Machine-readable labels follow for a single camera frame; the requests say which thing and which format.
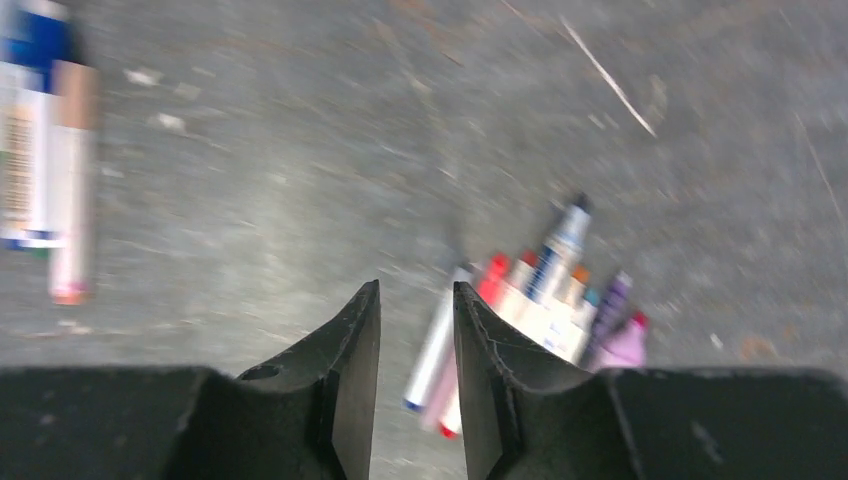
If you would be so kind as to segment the orange capped marker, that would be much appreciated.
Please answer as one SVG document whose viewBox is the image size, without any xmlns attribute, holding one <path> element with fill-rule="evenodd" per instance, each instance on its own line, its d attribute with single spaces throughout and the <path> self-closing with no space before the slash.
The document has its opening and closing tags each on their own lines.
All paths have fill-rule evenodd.
<svg viewBox="0 0 848 480">
<path fill-rule="evenodd" d="M 561 358 L 565 356 L 561 344 L 572 326 L 572 317 L 582 306 L 590 276 L 586 266 L 578 263 L 546 305 L 534 306 L 531 311 L 530 338 Z"/>
</svg>

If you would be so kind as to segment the purple end white marker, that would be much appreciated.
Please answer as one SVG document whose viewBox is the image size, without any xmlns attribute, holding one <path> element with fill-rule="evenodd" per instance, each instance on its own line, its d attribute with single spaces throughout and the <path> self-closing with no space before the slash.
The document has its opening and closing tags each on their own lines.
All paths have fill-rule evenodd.
<svg viewBox="0 0 848 480">
<path fill-rule="evenodd" d="M 619 269 L 610 280 L 597 308 L 595 318 L 590 325 L 589 336 L 579 363 L 580 367 L 589 369 L 589 365 L 602 341 L 622 321 L 632 286 L 632 277 L 623 269 Z"/>
</svg>

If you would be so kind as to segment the peach capped marker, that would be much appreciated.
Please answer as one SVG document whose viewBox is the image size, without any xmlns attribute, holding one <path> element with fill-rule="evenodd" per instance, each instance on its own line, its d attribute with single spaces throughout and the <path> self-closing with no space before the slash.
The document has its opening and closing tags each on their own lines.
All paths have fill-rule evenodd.
<svg viewBox="0 0 848 480">
<path fill-rule="evenodd" d="M 57 61 L 54 66 L 58 248 L 50 256 L 50 294 L 58 305 L 76 306 L 84 303 L 92 290 L 98 73 L 90 66 L 68 61 Z"/>
</svg>

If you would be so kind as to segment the pink highlighter pen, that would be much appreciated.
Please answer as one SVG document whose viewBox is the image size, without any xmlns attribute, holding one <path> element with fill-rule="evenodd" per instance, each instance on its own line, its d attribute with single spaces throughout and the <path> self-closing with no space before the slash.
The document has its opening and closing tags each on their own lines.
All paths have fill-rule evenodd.
<svg viewBox="0 0 848 480">
<path fill-rule="evenodd" d="M 635 311 L 627 322 L 597 349 L 587 367 L 590 372 L 604 368 L 639 368 L 646 360 L 648 317 Z"/>
</svg>

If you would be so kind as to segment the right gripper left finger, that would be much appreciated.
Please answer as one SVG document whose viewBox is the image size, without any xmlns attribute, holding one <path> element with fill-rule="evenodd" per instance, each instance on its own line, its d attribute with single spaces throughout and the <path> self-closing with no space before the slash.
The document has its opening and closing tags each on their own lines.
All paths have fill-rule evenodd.
<svg viewBox="0 0 848 480">
<path fill-rule="evenodd" d="M 203 366 L 1 372 L 5 479 L 365 479 L 380 286 L 231 377 Z"/>
</svg>

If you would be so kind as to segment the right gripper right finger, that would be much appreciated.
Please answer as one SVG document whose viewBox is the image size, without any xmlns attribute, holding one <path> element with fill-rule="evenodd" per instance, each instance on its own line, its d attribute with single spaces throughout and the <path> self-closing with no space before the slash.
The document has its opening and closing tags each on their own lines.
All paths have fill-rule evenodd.
<svg viewBox="0 0 848 480">
<path fill-rule="evenodd" d="M 480 435 L 462 434 L 471 479 L 847 475 L 847 384 L 828 371 L 613 368 L 593 374 L 498 316 L 485 331 L 497 369 L 497 424 Z"/>
</svg>

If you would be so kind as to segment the blue capped marker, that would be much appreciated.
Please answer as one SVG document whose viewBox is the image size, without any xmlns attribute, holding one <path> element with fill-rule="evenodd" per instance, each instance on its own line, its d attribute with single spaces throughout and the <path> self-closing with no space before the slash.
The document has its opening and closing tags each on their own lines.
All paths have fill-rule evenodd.
<svg viewBox="0 0 848 480">
<path fill-rule="evenodd" d="M 579 192 L 564 212 L 558 226 L 546 237 L 525 293 L 529 300 L 546 304 L 571 271 L 582 253 L 583 242 L 591 220 L 591 202 Z"/>
</svg>

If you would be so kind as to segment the thin blue pen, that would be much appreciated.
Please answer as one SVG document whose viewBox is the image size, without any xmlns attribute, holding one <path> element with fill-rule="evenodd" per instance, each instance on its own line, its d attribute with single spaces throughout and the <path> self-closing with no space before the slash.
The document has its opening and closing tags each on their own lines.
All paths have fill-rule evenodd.
<svg viewBox="0 0 848 480">
<path fill-rule="evenodd" d="M 440 294 L 403 395 L 404 405 L 414 412 L 420 412 L 426 406 L 442 361 L 448 355 L 449 338 L 453 331 L 454 283 L 471 282 L 473 278 L 473 266 L 463 262 L 455 268 L 447 286 Z"/>
</svg>

